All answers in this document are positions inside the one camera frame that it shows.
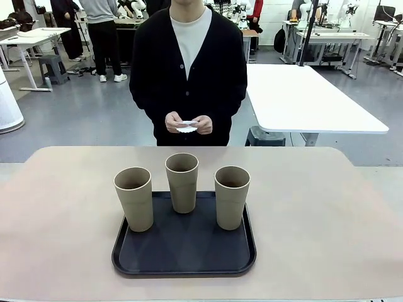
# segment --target beige cup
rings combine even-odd
[[[214,175],[217,223],[224,230],[235,230],[242,221],[251,176],[235,166],[223,167]]]
[[[148,230],[154,222],[150,172],[140,167],[128,168],[119,172],[113,183],[130,229]]]
[[[187,153],[174,154],[165,161],[172,205],[176,212],[192,212],[196,206],[196,185],[199,161]]]

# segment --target man's left hand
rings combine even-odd
[[[197,128],[197,133],[201,135],[206,135],[213,132],[213,121],[207,115],[198,116],[197,118],[193,118],[192,121],[198,122],[195,125],[195,127]]]

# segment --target shoe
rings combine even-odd
[[[127,75],[121,74],[121,75],[116,75],[114,81],[119,83],[119,82],[125,81],[125,80],[127,80]]]

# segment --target tray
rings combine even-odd
[[[188,214],[173,210],[169,192],[152,193],[154,224],[135,233],[124,218],[112,252],[112,263],[125,275],[147,277],[240,276],[256,260],[247,207],[240,227],[217,225],[215,192],[197,192]]]

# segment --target gray plastic stool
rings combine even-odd
[[[43,72],[43,65],[46,65],[48,72]],[[46,85],[45,78],[48,77],[52,84],[62,85],[66,83],[70,78],[65,70],[63,61],[60,55],[44,55],[39,58],[40,74],[42,75],[42,81]]]
[[[285,136],[277,132],[265,132],[258,126],[253,126],[247,134],[245,146],[284,147]]]

